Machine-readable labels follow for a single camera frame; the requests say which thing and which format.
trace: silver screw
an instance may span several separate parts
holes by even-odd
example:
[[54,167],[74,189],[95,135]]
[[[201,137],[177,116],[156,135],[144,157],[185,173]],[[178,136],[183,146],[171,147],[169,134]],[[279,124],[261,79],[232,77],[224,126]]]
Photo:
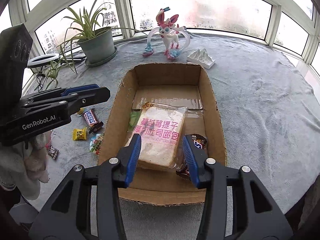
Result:
[[214,158],[208,158],[205,160],[208,164],[215,164],[216,160]]
[[73,170],[74,170],[74,171],[81,171],[81,170],[82,170],[82,166],[79,165],[79,164],[77,164],[77,165],[75,165],[75,166],[73,167]]
[[242,166],[241,169],[243,172],[250,172],[251,171],[251,169],[248,166]]
[[109,162],[111,163],[111,164],[116,164],[116,163],[118,163],[118,159],[117,158],[111,158],[110,160],[109,160]]

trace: sylveon figurine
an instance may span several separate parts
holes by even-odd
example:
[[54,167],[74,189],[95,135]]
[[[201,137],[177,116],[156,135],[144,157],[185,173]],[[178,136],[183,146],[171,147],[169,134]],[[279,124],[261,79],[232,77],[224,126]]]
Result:
[[[160,9],[156,16],[156,21],[158,23],[159,28],[154,28],[150,31],[147,39],[147,47],[145,48],[145,51],[143,52],[143,57],[148,57],[153,54],[153,47],[151,46],[151,37],[156,32],[160,33],[160,36],[162,37],[163,43],[165,44],[165,52],[164,55],[167,56],[170,60],[175,60],[190,44],[190,36],[185,31],[186,27],[179,27],[179,24],[177,26],[175,25],[175,22],[177,22],[179,15],[175,14],[171,18],[168,18],[166,21],[164,21],[164,12],[169,11],[170,8],[166,7],[164,9]],[[183,45],[182,49],[179,49],[179,37],[178,33],[181,33],[185,38],[186,42]]]

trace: gray blanket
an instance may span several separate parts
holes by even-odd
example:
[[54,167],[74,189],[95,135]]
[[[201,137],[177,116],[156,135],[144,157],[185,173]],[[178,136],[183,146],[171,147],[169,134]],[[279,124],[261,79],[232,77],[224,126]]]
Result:
[[[141,63],[167,62],[162,40],[154,38],[152,44],[154,54],[143,58],[146,39],[119,43],[115,58],[102,66],[88,68],[82,63],[77,67],[77,77],[68,68],[62,69],[59,86],[97,83],[108,87],[110,100],[95,106],[98,118],[105,121],[120,81],[130,68]],[[287,212],[320,172],[320,106],[311,86],[282,53],[238,38],[193,34],[189,48],[178,61],[187,62],[193,49],[202,48],[216,60],[207,73],[221,115],[228,166],[250,166],[281,210]],[[89,140],[72,141],[73,128],[85,126],[82,117],[73,115],[70,124],[53,131],[52,144],[60,153],[56,161],[49,159],[50,181],[41,185],[40,197],[32,201],[37,209],[75,164],[96,165],[97,157],[89,153]],[[228,197],[229,234],[230,191]],[[196,238],[201,204],[156,207],[124,200],[120,203],[130,240]]]

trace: yellow candy wrapper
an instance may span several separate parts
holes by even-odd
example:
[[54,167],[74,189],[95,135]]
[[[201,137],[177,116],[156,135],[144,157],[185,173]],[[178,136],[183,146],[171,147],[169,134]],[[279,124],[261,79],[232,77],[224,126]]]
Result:
[[87,139],[87,128],[73,129],[73,140],[86,140]]

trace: figurine ear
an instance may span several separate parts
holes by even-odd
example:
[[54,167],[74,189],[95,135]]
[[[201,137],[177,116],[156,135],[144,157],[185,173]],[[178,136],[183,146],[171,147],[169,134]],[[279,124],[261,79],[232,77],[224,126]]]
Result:
[[163,20],[164,20],[164,13],[160,13],[159,15],[156,16],[156,21],[157,23],[163,23]]
[[175,22],[178,20],[178,17],[179,17],[179,14],[173,15],[173,16],[170,18],[170,22],[171,22],[171,23],[175,23]]

